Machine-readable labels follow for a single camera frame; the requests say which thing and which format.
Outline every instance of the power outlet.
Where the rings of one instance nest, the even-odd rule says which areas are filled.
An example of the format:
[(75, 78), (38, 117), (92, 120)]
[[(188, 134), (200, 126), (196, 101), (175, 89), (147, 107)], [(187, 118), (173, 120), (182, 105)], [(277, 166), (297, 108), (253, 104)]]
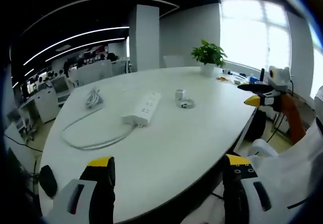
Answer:
[(156, 92), (146, 93), (136, 104), (134, 109), (122, 117), (125, 124), (148, 126), (159, 104), (161, 95)]

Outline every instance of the oval table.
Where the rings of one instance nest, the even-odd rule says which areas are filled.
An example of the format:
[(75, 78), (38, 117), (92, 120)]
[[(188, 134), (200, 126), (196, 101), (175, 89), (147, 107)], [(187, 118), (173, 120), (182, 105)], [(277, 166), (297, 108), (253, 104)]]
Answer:
[[(211, 169), (243, 131), (254, 107), (244, 104), (250, 92), (206, 78), (198, 67), (169, 68), (120, 75), (76, 88), (57, 116), (48, 135), (40, 167), (49, 165), (61, 190), (80, 178), (86, 165), (102, 156), (116, 163), (114, 222), (143, 215), (192, 186)], [(136, 128), (121, 142), (94, 151), (68, 146), (61, 132), (87, 113), (87, 93), (96, 86), (103, 109), (71, 126), (65, 133), (73, 144), (87, 145), (119, 136), (136, 101), (149, 91), (162, 96), (148, 127)], [(175, 91), (185, 89), (195, 100), (193, 109), (179, 108)], [(52, 200), (39, 186), (44, 216)]]

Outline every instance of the black ceiling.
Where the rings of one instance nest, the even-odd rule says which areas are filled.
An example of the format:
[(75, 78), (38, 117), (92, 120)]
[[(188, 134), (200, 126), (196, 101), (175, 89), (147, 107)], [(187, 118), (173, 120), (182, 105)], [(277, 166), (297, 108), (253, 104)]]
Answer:
[[(21, 78), (30, 68), (35, 71), (45, 66), (44, 61), (57, 54), (55, 49), (64, 43), (47, 50), (35, 57), (27, 65), (22, 66), (36, 53), (48, 46), (66, 39), (68, 37), (84, 33), (87, 31), (128, 26), (128, 16), (136, 4), (158, 6), (160, 15), (175, 8), (174, 5), (167, 5), (162, 2), (149, 0), (91, 0), (65, 7), (51, 15), (48, 13), (63, 7), (67, 4), (80, 0), (10, 0), (10, 7), (4, 6), (6, 14), (7, 37), (4, 38), (8, 47), (11, 45), (11, 60), (13, 76)], [(216, 3), (219, 0), (162, 0), (178, 5), (178, 10)], [(293, 8), (285, 0), (269, 0), (283, 4), (287, 10)], [(72, 47), (83, 44), (126, 37), (128, 30), (114, 30), (89, 34), (68, 41)]]

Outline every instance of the floor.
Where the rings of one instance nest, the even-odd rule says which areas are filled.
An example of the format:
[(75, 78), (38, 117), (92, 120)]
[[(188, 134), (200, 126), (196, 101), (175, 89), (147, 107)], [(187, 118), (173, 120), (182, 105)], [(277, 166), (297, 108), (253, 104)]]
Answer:
[[(37, 133), (34, 137), (34, 141), (29, 141), (28, 145), (43, 150), (45, 146), (45, 142), (49, 131), (54, 123), (50, 121), (46, 124), (42, 124), (41, 121), (37, 121), (35, 123), (35, 129)], [(269, 137), (273, 134), (272, 132), (273, 125), (270, 121), (266, 122), (266, 128), (262, 139), (268, 140)], [(270, 140), (269, 144), (278, 152), (281, 153), (292, 146), (291, 141), (283, 136), (280, 133), (275, 133), (273, 138)], [(248, 150), (251, 146), (251, 142), (244, 140), (238, 150), (238, 154), (241, 156), (247, 156)], [(39, 165), (41, 160), (41, 152), (34, 151), (36, 157), (36, 173), (39, 172)], [(213, 191), (214, 193), (222, 196), (224, 187), (222, 184), (217, 186), (217, 188)], [(35, 186), (35, 192), (38, 192), (38, 185)], [(221, 224), (224, 223), (224, 203), (223, 200), (218, 199), (217, 197), (210, 195), (204, 203), (194, 212), (192, 212), (189, 216), (187, 216), (182, 224)]]

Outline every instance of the green plant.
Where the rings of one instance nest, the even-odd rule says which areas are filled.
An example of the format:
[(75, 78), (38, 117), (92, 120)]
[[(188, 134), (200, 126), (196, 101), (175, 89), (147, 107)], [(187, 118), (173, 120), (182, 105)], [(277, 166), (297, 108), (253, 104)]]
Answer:
[(226, 64), (223, 60), (227, 55), (224, 53), (223, 49), (213, 43), (208, 43), (205, 40), (201, 40), (201, 47), (194, 47), (192, 51), (192, 56), (198, 62), (205, 64), (215, 64), (220, 68)]

